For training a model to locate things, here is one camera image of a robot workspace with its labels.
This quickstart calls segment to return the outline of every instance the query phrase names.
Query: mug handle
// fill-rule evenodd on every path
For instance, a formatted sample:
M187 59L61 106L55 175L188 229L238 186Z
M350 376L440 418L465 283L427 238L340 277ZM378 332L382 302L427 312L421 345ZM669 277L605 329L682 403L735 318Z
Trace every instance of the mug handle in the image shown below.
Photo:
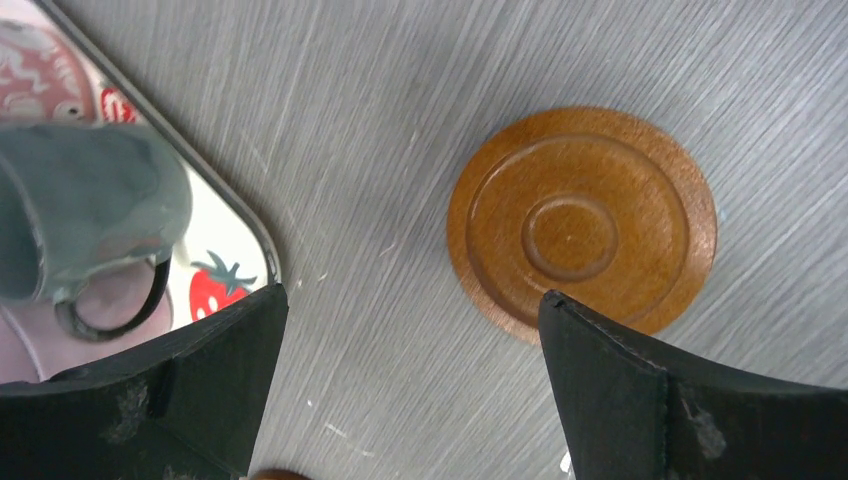
M170 271L170 258L156 266L153 274L153 284L150 287L150 293L147 295L147 299L138 313L129 322L120 327L108 330L92 327L79 316L77 305L74 301L56 304L56 318L59 321L59 325L71 336L87 342L108 342L109 340L122 337L138 328L153 315L156 307L159 306L159 302L162 301L162 297L165 296Z

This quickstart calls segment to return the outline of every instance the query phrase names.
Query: wooden object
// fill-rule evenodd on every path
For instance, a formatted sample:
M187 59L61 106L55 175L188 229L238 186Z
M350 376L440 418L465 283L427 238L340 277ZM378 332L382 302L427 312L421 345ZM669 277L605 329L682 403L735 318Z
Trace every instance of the wooden object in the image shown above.
M576 107L486 142L457 182L447 229L471 299L538 343L549 289L639 332L663 329L703 286L717 227L704 176L671 137L621 112Z
M293 472L268 471L257 474L253 480L309 480Z

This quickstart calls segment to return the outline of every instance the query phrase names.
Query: scratch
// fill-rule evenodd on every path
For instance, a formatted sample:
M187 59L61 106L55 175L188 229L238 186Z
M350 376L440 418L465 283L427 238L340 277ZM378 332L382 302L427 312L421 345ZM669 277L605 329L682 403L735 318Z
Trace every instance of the scratch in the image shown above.
M306 243L306 240L305 240L305 236L303 235L303 231L300 228L298 228L298 226L297 226L297 219L295 219L294 213L292 213L292 210L289 207L285 207L285 211L286 211L286 217L288 217L289 223L291 225L291 230L294 233L294 240L295 240L295 242L297 242L297 246L302 247L302 248L306 248L307 243ZM303 259L303 264L306 265L307 267L309 267L310 270L312 270L313 275L317 275L319 270L317 268L315 268L314 263L310 261L311 256L312 256L312 250L311 249L306 250L306 255L304 256L304 259Z
M171 468L170 465L165 467L165 474L162 476L162 480L197 480L197 477L189 474L177 474L174 472L174 469Z
M823 195L821 195L816 201L816 203L807 208L807 212L804 215L799 216L793 221L792 225L790 225L788 229L784 230L782 235L769 242L768 248L763 249L761 252L758 252L757 259L752 262L751 265L742 274L736 276L736 278L733 280L733 283L724 287L722 294L719 295L717 299L710 302L710 306L707 307L705 311L701 313L702 318L710 318L710 315L713 315L715 309L718 308L719 305L725 305L727 303L726 300L728 295L739 292L739 287L741 285L744 285L745 282L748 281L748 278L751 275L755 274L765 262L771 260L772 255L778 249L783 247L783 244L788 242L790 238L795 238L795 232L797 232L800 228L804 226L810 215L814 214L818 209L822 208L825 203L830 201L831 197L833 197L839 192L844 191L846 183L848 183L848 176L842 177L842 179L840 179L836 185L834 185Z
M271 169L270 159L263 160L262 155L259 153L259 149L256 148L255 142L250 139L247 132L239 130L239 136L241 137L241 141L250 148L250 152L253 154L253 159L256 160L256 163L258 163L259 166L262 167L262 174L268 175L268 170Z
M353 451L362 455L363 457L369 457L370 458L370 457L373 457L373 456L376 455L374 452L369 452L367 450L362 450L361 448L356 448L356 447L353 447Z
M337 428L335 425L333 425L333 424L331 424L331 423L325 423L325 424L324 424L324 428L326 428L327 430L329 430L329 431L331 431L331 432L335 433L336 435L338 435L338 436L340 436L340 437L342 437L342 438L345 438L345 439L347 438L347 434L346 434L346 433L344 433L343 431L341 431L339 428Z
M686 416L689 417L689 421L692 422L692 426L695 428L695 434L698 438L698 443L701 445L701 452L704 454L704 458L714 460L720 457L724 453L725 448L727 448L727 441L724 439L721 430L716 427L713 416L700 408L696 410L695 415L692 415L686 399L681 398L680 401L683 403L683 410L686 411Z
M412 132L412 136L409 138L409 143L406 145L406 149L411 149L416 140L418 140L418 130Z
M273 140L271 142L271 148L273 150L271 152L271 155L269 155L269 157L271 158L273 158L277 154L277 149L280 145L280 138L283 136L283 129L286 125L286 119L289 116L289 108L292 104L294 92L295 90L297 90L297 87L302 80L304 70L303 66L306 64L306 53L310 50L310 47L312 45L315 26L318 24L318 18L320 16L321 9L323 8L323 3L324 2L318 2L318 4L315 6L315 10L312 12L312 18L309 20L309 26L307 27L306 35L303 38L303 46L301 47L300 52L298 52L297 62L295 62L294 68L291 69L292 82L291 85L289 85L288 92L286 92L286 99L283 102L283 108L280 112L280 118L279 120L277 120L277 125L274 128Z
M147 418L149 401L146 384L129 385L126 392L117 399L120 418L100 436L113 445L121 445L132 439Z
M389 248L387 248L387 249L383 250L382 252L380 252L380 258L382 258L382 257L383 257L383 255L385 255L385 254L387 254L387 253L391 252L392 250L394 250L396 246L397 246L397 242L392 242L392 244L391 244L391 245L389 245Z

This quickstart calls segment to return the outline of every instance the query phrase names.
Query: gray metal surface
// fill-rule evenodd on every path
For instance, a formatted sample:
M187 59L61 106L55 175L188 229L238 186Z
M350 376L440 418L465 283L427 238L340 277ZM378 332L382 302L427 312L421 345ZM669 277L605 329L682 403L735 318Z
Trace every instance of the gray metal surface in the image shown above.
M474 309L443 226L476 147L554 106L646 118L708 178L716 265L661 338L848 386L845 2L58 3L287 258L291 320L256 469L563 478L541 352Z

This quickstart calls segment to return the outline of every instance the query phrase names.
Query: strawberry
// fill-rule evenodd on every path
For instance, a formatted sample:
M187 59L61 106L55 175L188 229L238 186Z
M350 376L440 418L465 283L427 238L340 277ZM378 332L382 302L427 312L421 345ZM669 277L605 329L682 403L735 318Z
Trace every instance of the strawberry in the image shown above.
M233 264L232 268L227 268L227 264L221 260L221 257L210 251L206 253L215 265L201 262L191 264L192 267L199 269L191 278L189 286L192 322L202 320L246 297L250 293L248 286L256 282L256 277L238 278L236 276L240 266L238 263Z

